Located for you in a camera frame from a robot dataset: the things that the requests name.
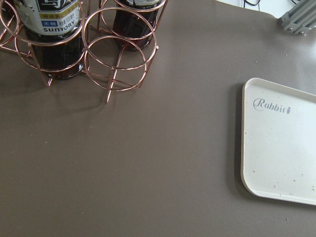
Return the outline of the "cream rabbit tray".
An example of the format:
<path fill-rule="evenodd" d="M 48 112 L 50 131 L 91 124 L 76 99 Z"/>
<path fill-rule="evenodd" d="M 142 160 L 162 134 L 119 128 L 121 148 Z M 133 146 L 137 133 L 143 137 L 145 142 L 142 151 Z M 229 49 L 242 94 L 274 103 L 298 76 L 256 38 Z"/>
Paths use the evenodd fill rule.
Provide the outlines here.
<path fill-rule="evenodd" d="M 253 195 L 316 202 L 316 97 L 260 78 L 242 89 L 241 179 Z"/>

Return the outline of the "tea bottle back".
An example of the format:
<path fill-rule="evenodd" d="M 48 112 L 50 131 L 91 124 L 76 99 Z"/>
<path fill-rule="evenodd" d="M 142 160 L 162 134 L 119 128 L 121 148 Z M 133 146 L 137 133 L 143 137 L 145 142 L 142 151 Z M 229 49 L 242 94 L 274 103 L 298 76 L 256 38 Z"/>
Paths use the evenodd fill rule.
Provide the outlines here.
<path fill-rule="evenodd" d="M 157 7 L 161 4 L 160 0 L 120 0 L 119 3 L 136 10 L 141 10 L 142 12 L 139 14 L 142 15 L 152 27 L 155 26 L 158 11 L 153 10 L 147 12 L 146 10 Z M 121 36 L 132 38 L 131 41 L 139 48 L 145 47 L 151 40 L 150 36 L 144 38 L 145 35 L 151 32 L 148 25 L 136 15 L 126 11 L 117 10 L 113 23 L 113 31 Z"/>

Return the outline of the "tea bottle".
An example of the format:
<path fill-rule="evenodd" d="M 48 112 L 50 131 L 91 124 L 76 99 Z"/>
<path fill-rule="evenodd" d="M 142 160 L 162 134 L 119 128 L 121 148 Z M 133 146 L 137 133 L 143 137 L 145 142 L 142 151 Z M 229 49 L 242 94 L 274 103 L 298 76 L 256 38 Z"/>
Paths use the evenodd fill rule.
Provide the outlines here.
<path fill-rule="evenodd" d="M 157 7 L 161 4 L 160 0 L 120 0 L 119 3 L 136 10 L 141 10 L 142 12 L 139 14 L 142 15 L 152 27 L 155 26 L 158 11 L 153 10 L 147 12 L 146 10 Z M 145 35 L 151 32 L 148 25 L 136 15 L 126 11 L 117 10 L 113 23 L 113 31 L 121 36 L 132 38 L 131 41 L 139 48 L 145 47 L 151 40 L 150 36 L 144 38 Z"/>
<path fill-rule="evenodd" d="M 15 0 L 13 3 L 28 40 L 42 43 L 63 41 L 74 35 L 80 26 L 77 0 Z M 65 80 L 82 69 L 80 34 L 63 44 L 32 47 L 41 68 L 50 70 L 44 72 L 48 77 Z"/>

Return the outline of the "tea bottle front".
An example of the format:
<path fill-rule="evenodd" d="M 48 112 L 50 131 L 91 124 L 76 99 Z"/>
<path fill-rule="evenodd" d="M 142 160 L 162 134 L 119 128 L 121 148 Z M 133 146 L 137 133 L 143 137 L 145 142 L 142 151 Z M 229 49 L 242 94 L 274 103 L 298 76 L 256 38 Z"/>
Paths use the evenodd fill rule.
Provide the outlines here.
<path fill-rule="evenodd" d="M 74 35 L 80 26 L 77 0 L 15 0 L 13 3 L 28 40 L 42 43 L 63 41 Z M 50 70 L 44 72 L 48 77 L 65 80 L 82 69 L 80 34 L 63 44 L 32 47 L 41 68 Z"/>

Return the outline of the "aluminium frame bracket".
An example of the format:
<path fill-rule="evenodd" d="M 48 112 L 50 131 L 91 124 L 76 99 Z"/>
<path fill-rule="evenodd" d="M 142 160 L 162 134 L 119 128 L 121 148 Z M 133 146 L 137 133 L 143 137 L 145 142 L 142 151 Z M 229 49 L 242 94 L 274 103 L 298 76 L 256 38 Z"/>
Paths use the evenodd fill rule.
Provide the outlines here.
<path fill-rule="evenodd" d="M 316 1 L 300 0 L 280 19 L 280 26 L 296 35 L 305 35 L 316 27 Z"/>

